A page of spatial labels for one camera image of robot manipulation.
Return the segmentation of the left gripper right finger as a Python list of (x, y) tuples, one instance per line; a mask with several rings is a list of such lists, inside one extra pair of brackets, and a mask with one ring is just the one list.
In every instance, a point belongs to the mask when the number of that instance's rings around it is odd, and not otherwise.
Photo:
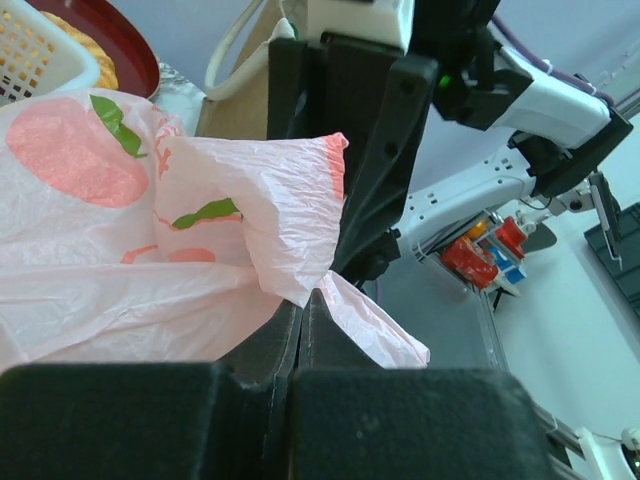
[(290, 387), (291, 479), (554, 479), (524, 387), (478, 369), (384, 369), (314, 291)]

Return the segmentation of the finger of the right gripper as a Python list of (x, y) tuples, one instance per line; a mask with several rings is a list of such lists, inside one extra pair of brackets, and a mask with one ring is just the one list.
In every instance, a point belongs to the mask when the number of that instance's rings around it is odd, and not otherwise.
[(267, 139), (304, 138), (307, 121), (307, 44), (277, 39), (268, 52)]
[(385, 211), (387, 206), (406, 198), (407, 182), (392, 188), (387, 181), (401, 164), (412, 135), (424, 130), (438, 73), (438, 62), (428, 57), (405, 56), (390, 66), (378, 117), (348, 189), (332, 264), (352, 284), (376, 278), (398, 255), (395, 240), (388, 242), (390, 254), (373, 244), (388, 234), (398, 218)]

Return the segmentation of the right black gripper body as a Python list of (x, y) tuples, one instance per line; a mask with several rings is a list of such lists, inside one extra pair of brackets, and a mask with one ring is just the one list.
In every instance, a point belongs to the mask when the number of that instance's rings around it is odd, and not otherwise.
[(342, 133), (365, 145), (378, 117), (391, 64), (399, 50), (367, 41), (331, 36), (307, 44), (307, 121), (304, 138)]

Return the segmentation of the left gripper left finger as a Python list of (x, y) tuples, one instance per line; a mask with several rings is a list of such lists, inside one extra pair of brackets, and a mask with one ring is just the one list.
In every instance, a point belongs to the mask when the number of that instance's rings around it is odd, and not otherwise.
[(5, 479), (284, 479), (303, 311), (216, 362), (34, 363), (1, 377)]

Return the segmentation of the pink peach plastic bag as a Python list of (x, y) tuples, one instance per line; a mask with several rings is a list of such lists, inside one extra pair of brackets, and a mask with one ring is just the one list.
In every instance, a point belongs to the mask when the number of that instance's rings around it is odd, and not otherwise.
[(339, 133), (194, 138), (146, 99), (50, 94), (1, 110), (1, 365), (217, 360), (319, 289), (378, 365), (426, 346), (332, 268)]

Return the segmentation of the brown paper grocery bag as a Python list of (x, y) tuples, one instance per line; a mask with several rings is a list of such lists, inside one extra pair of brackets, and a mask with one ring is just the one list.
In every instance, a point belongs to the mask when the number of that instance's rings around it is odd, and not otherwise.
[[(245, 41), (230, 75), (217, 80), (219, 69), (243, 28), (259, 17)], [(232, 140), (267, 138), (269, 44), (292, 39), (296, 31), (283, 1), (251, 1), (215, 47), (205, 72), (205, 98), (196, 127), (198, 137)]]

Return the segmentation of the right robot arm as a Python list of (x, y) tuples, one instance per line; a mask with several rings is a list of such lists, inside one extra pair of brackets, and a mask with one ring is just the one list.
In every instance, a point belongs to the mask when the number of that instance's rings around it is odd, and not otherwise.
[[(373, 280), (526, 196), (559, 197), (631, 133), (612, 102), (537, 63), (494, 1), (311, 1), (305, 35), (269, 42), (269, 139), (340, 133), (345, 200), (332, 269)], [(512, 130), (494, 156), (409, 192), (428, 113)]]

